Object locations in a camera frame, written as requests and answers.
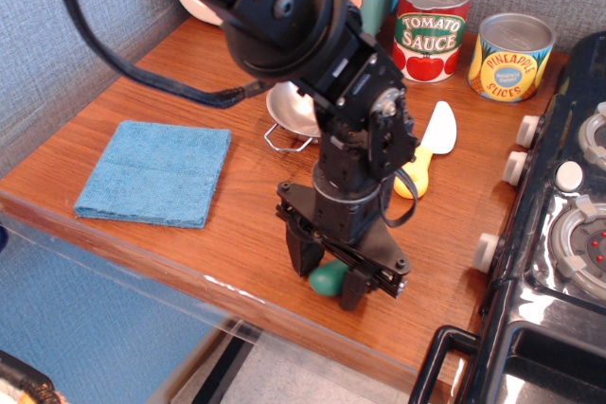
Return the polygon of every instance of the blue towel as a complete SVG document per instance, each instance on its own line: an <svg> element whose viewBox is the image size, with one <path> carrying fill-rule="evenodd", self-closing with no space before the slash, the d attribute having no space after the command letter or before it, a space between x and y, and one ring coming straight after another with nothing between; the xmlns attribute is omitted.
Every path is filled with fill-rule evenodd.
<svg viewBox="0 0 606 404"><path fill-rule="evenodd" d="M76 201L86 218L205 226L229 130L120 123Z"/></svg>

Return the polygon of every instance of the tile floor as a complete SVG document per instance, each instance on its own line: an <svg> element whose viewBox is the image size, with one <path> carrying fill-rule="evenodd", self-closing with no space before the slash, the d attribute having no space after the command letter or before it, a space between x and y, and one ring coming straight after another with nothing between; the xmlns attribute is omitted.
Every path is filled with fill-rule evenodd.
<svg viewBox="0 0 606 404"><path fill-rule="evenodd" d="M227 345L229 338L223 340ZM223 350L201 366L171 404L191 404ZM408 395L307 349L262 333L222 404L405 404Z"/></svg>

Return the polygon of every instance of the green ball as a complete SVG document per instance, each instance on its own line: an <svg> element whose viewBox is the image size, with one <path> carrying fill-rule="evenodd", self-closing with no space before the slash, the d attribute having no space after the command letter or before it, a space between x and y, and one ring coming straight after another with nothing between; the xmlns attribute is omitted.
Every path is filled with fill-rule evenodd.
<svg viewBox="0 0 606 404"><path fill-rule="evenodd" d="M318 267L310 274L310 285L320 295L336 297L341 295L343 280L348 265L338 259Z"/></svg>

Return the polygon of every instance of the screw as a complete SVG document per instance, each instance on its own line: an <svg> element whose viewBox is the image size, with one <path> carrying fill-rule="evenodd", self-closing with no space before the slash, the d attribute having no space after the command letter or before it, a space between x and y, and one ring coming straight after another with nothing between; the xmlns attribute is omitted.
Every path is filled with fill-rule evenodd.
<svg viewBox="0 0 606 404"><path fill-rule="evenodd" d="M396 114L396 111L396 102L387 101L381 109L381 114L383 114L383 117L393 117Z"/></svg>
<svg viewBox="0 0 606 404"><path fill-rule="evenodd" d="M274 17L286 18L293 13L294 0L276 0L274 3Z"/></svg>

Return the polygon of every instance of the black toy stove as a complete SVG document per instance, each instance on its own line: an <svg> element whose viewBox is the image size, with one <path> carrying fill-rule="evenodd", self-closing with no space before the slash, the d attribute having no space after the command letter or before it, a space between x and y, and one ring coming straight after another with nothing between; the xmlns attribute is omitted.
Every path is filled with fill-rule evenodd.
<svg viewBox="0 0 606 404"><path fill-rule="evenodd" d="M575 46L518 143L506 231L474 258L490 273L480 333L442 327L410 402L428 401L452 350L469 356L455 402L606 403L606 32Z"/></svg>

